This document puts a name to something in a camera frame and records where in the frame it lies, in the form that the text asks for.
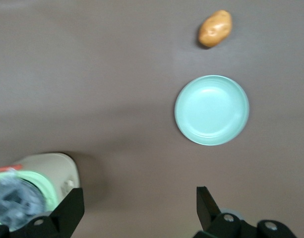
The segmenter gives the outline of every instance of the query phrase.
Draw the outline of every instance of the screw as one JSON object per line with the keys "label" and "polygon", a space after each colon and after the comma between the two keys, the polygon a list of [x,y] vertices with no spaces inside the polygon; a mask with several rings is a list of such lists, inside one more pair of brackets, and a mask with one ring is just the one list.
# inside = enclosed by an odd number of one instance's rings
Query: screw
{"label": "screw", "polygon": [[231,216],[230,214],[226,214],[223,216],[223,218],[227,221],[227,222],[233,222],[235,219],[233,218],[233,216]]}
{"label": "screw", "polygon": [[39,226],[39,225],[41,225],[41,224],[43,224],[44,223],[44,220],[43,219],[38,219],[38,220],[36,220],[35,222],[34,222],[34,225],[35,226]]}
{"label": "screw", "polygon": [[277,230],[277,226],[273,222],[266,222],[265,226],[268,229],[272,230],[272,231],[276,231]]}

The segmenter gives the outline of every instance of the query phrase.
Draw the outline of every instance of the light green plate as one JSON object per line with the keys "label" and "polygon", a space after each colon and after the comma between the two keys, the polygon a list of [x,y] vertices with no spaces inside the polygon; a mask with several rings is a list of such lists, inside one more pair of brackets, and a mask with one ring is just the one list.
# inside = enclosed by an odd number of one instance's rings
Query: light green plate
{"label": "light green plate", "polygon": [[187,84],[175,105],[175,119],[181,132],[201,145],[226,143],[245,127],[249,102],[233,80],[208,75]]}

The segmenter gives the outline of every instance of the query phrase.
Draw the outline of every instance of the clear plastic container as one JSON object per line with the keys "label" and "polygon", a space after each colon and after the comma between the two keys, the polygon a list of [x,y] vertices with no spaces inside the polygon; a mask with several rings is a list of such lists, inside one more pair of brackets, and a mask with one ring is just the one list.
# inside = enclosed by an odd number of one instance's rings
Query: clear plastic container
{"label": "clear plastic container", "polygon": [[45,198],[36,186],[15,175],[0,180],[0,223],[11,231],[45,211]]}

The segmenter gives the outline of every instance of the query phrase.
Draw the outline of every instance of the plate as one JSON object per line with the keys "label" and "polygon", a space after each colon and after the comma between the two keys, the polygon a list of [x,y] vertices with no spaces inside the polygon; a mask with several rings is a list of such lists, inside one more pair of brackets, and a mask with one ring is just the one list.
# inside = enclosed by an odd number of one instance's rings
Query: plate
{"label": "plate", "polygon": [[233,80],[207,75],[187,84],[175,104],[175,120],[181,132],[201,145],[224,144],[245,127],[249,102]]}

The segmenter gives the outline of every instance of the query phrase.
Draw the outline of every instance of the potato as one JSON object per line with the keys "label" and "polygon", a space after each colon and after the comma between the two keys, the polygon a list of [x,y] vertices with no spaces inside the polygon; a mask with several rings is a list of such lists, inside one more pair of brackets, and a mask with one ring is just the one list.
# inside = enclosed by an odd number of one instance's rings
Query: potato
{"label": "potato", "polygon": [[207,18],[199,30],[199,41],[207,47],[213,47],[227,38],[232,30],[232,18],[229,12],[219,10]]}

